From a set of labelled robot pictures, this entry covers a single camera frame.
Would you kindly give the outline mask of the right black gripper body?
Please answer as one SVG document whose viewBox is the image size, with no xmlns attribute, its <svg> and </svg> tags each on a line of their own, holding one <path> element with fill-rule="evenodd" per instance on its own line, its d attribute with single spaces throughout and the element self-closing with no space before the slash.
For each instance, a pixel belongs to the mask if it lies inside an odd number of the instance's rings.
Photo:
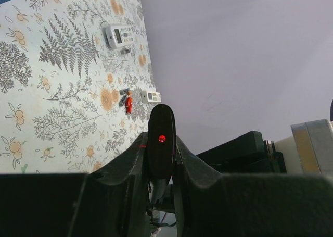
<svg viewBox="0 0 333 237">
<path fill-rule="evenodd" d="M 275 143 L 270 140 L 264 140 L 263 143 L 269 158 L 271 171 L 273 173 L 287 173 L 283 154 L 276 150 Z"/>
</svg>

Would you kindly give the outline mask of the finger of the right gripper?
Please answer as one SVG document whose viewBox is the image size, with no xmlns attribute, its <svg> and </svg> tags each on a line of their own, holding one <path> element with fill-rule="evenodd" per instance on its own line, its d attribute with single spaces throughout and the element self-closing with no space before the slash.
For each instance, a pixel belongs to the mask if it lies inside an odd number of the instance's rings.
<svg viewBox="0 0 333 237">
<path fill-rule="evenodd" d="M 220 173 L 270 173 L 271 164 L 267 158 L 234 158 L 209 160 L 208 165 Z"/>
<path fill-rule="evenodd" d="M 230 160 L 241 157 L 263 157 L 263 137 L 258 131 L 250 131 L 233 140 L 197 155 L 201 160 Z"/>
</svg>

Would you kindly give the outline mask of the floral table mat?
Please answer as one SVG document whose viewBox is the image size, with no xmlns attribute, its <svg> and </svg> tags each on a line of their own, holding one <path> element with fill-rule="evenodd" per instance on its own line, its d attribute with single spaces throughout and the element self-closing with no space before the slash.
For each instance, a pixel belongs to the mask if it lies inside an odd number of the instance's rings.
<svg viewBox="0 0 333 237">
<path fill-rule="evenodd" d="M 129 54 L 111 24 L 132 27 Z M 1 173 L 98 170 L 147 129 L 141 91 L 155 88 L 141 0 L 1 4 Z"/>
</svg>

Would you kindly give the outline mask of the white air conditioner remote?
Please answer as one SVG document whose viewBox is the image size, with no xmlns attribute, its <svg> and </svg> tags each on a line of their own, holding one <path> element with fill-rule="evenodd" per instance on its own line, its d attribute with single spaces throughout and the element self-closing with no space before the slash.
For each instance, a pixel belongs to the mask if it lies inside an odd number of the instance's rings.
<svg viewBox="0 0 333 237">
<path fill-rule="evenodd" d="M 132 27 L 111 24 L 105 27 L 107 41 L 112 49 L 123 48 L 134 43 Z"/>
</svg>

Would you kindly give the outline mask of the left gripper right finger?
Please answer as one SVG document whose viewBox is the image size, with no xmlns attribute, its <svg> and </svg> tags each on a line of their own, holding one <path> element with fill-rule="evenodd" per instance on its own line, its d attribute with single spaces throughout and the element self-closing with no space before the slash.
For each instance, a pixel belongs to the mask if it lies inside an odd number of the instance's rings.
<svg viewBox="0 0 333 237">
<path fill-rule="evenodd" d="M 332 236 L 332 178 L 219 173 L 177 139 L 178 236 Z"/>
</svg>

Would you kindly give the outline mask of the dark battery left of pile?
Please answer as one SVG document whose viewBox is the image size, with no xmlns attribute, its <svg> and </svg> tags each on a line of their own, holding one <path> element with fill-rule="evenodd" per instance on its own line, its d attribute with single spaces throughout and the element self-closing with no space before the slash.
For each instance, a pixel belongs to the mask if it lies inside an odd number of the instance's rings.
<svg viewBox="0 0 333 237">
<path fill-rule="evenodd" d="M 127 93 L 129 91 L 130 91 L 130 89 L 123 89 L 123 90 L 120 91 L 120 94 L 124 94 L 124 93 Z"/>
</svg>

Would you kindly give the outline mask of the black battery near remote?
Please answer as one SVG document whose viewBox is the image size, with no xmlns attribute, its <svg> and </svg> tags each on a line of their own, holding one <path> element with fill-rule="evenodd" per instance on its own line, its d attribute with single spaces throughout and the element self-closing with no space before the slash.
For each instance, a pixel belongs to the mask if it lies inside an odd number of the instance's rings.
<svg viewBox="0 0 333 237">
<path fill-rule="evenodd" d="M 130 52 L 131 52 L 131 50 L 129 48 L 123 48 L 120 50 L 120 53 L 122 55 L 129 54 Z"/>
</svg>

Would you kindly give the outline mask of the black remote control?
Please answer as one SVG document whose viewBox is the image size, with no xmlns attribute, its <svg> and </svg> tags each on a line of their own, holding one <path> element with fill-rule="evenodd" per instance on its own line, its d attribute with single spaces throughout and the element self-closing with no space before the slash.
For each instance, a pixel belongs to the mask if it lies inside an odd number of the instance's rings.
<svg viewBox="0 0 333 237">
<path fill-rule="evenodd" d="M 176 153 L 175 118 L 165 104 L 153 108 L 148 122 L 147 157 L 149 165 L 150 202 L 162 199 L 172 176 Z"/>
</svg>

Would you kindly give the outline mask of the white remote with coloured buttons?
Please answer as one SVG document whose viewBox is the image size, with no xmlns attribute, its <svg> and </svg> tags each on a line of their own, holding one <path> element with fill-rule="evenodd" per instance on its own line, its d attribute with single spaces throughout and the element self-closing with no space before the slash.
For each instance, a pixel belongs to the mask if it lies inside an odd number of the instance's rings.
<svg viewBox="0 0 333 237">
<path fill-rule="evenodd" d="M 143 103 L 160 103 L 161 94 L 154 91 L 141 91 L 141 97 Z"/>
</svg>

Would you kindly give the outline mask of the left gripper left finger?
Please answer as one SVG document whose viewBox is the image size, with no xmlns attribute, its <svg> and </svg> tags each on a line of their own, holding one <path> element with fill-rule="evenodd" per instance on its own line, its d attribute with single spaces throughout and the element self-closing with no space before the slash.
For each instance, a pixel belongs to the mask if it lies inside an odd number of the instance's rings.
<svg viewBox="0 0 333 237">
<path fill-rule="evenodd" d="M 1 236 L 146 236 L 147 141 L 90 174 L 1 175 Z"/>
</svg>

